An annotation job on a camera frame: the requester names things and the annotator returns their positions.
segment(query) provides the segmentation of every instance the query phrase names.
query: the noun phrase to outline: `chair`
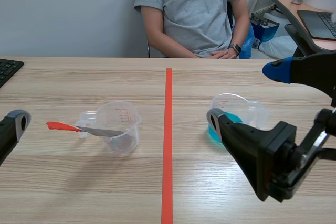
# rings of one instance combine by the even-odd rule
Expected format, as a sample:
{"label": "chair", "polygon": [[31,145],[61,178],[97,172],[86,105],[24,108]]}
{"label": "chair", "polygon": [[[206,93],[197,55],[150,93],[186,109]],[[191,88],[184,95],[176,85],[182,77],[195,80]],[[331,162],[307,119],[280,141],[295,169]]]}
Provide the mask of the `chair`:
{"label": "chair", "polygon": [[[234,15],[233,15],[233,11],[232,11],[232,5],[230,2],[227,3],[227,16],[229,18],[229,22],[231,27],[233,27],[233,20],[234,20]],[[147,41],[147,53],[148,53],[148,57],[151,57],[151,46],[149,45],[148,41]]]}

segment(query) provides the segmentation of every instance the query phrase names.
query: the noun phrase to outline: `blue liquid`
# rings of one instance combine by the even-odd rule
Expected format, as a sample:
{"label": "blue liquid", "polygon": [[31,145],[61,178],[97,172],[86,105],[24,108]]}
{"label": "blue liquid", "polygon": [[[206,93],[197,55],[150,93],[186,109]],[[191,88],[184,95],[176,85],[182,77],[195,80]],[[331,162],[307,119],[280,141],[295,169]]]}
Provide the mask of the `blue liquid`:
{"label": "blue liquid", "polygon": [[[225,112],[225,115],[234,123],[242,123],[242,120],[237,117],[236,115],[233,115],[231,113]],[[221,143],[221,140],[219,138],[219,136],[217,135],[216,131],[214,130],[214,128],[212,128],[212,126],[209,124],[209,134],[210,136],[217,142]]]}

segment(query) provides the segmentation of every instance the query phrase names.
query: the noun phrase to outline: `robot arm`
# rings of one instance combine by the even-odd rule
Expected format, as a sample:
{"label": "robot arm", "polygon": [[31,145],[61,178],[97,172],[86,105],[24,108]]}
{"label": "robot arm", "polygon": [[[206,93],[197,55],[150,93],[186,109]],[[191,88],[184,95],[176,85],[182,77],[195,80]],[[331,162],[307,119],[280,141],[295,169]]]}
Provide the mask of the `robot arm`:
{"label": "robot arm", "polygon": [[[336,52],[275,61],[263,73],[275,81],[317,88],[336,106]],[[220,109],[211,109],[207,119],[262,201],[268,196],[279,202],[290,199],[316,161],[336,161],[336,150],[323,148],[330,135],[336,136],[336,110],[322,110],[299,146],[297,128],[286,122],[261,131],[232,122]]]}
{"label": "robot arm", "polygon": [[24,110],[10,112],[0,121],[0,165],[20,141],[30,123],[30,114]]}

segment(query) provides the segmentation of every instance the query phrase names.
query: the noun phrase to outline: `man's hand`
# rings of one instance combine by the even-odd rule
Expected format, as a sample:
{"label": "man's hand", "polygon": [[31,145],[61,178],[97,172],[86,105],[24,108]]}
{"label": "man's hand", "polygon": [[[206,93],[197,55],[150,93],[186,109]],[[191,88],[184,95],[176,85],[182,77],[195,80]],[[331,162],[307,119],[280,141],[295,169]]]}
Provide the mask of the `man's hand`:
{"label": "man's hand", "polygon": [[213,52],[207,59],[236,59],[237,56],[237,52],[233,48],[229,48],[225,51]]}

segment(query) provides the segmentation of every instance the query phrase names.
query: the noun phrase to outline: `wooden table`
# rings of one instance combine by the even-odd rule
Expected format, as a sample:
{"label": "wooden table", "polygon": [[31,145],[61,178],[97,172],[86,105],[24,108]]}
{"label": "wooden table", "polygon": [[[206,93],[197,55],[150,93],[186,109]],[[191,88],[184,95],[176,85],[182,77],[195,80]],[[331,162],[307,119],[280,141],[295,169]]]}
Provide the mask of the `wooden table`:
{"label": "wooden table", "polygon": [[292,4],[292,0],[273,1],[283,12],[283,14],[288,18],[288,20],[291,21],[295,29],[303,36],[307,43],[310,44],[312,49],[315,49],[315,51],[336,50],[336,41],[311,38],[310,34],[306,30],[306,27],[303,25],[301,18],[298,15],[298,10],[312,10],[318,12],[325,11],[310,7],[305,3],[301,5]]}
{"label": "wooden table", "polygon": [[[300,142],[331,100],[302,85],[268,80],[263,60],[14,58],[25,65],[0,89],[0,117],[25,109],[32,123],[0,168],[0,223],[161,223],[165,71],[174,71],[174,223],[330,223],[336,219],[336,167],[320,161],[292,200],[260,202],[243,172],[208,138],[213,96],[236,93],[298,127]],[[113,156],[99,138],[49,131],[113,100],[143,117],[140,142]],[[335,139],[327,146],[336,147]]]}

